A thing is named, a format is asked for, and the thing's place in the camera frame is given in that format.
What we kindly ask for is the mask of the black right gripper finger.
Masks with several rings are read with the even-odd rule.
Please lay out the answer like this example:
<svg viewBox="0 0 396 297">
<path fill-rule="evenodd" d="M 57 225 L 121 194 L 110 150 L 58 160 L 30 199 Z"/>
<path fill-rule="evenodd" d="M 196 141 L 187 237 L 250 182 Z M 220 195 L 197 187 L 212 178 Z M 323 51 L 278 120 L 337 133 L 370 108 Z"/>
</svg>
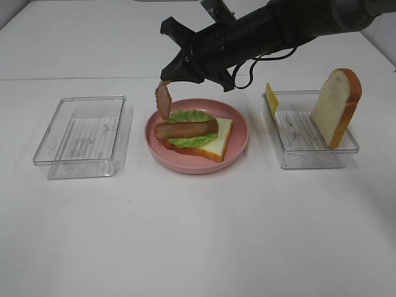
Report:
<svg viewBox="0 0 396 297">
<path fill-rule="evenodd" d="M 169 36 L 177 45 L 187 46 L 192 43 L 196 32 L 169 17 L 161 23 L 160 33 Z"/>
<path fill-rule="evenodd" d="M 183 50 L 180 50 L 174 59 L 161 70 L 160 78 L 162 81 L 193 82 L 195 84 L 200 84 L 205 79 L 194 64 L 194 60 Z"/>
</svg>

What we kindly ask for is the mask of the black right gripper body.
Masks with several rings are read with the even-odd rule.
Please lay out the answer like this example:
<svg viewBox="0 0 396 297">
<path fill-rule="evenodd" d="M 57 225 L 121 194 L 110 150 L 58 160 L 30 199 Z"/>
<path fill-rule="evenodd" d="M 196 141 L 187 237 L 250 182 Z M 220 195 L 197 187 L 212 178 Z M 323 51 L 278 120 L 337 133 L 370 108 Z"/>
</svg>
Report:
<svg viewBox="0 0 396 297">
<path fill-rule="evenodd" d="M 192 43 L 182 46 L 182 50 L 194 60 L 205 79 L 228 92 L 235 88 L 235 78 L 228 69 L 257 56 L 257 25 L 243 19 L 215 23 L 196 32 Z"/>
</svg>

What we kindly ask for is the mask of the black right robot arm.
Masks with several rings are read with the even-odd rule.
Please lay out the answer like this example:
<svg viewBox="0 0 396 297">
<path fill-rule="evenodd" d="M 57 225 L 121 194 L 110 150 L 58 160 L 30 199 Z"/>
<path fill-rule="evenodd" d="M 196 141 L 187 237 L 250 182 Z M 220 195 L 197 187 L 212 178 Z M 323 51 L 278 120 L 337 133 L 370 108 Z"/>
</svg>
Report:
<svg viewBox="0 0 396 297">
<path fill-rule="evenodd" d="M 233 90 L 236 73 L 247 60 L 271 61 L 272 53 L 295 52 L 316 37 L 358 32 L 374 19 L 395 12 L 395 1 L 282 0 L 236 19 L 223 1 L 201 1 L 214 24 L 194 32 L 173 17 L 160 32 L 180 46 L 161 71 L 161 80 L 202 83 L 208 79 Z"/>
</svg>

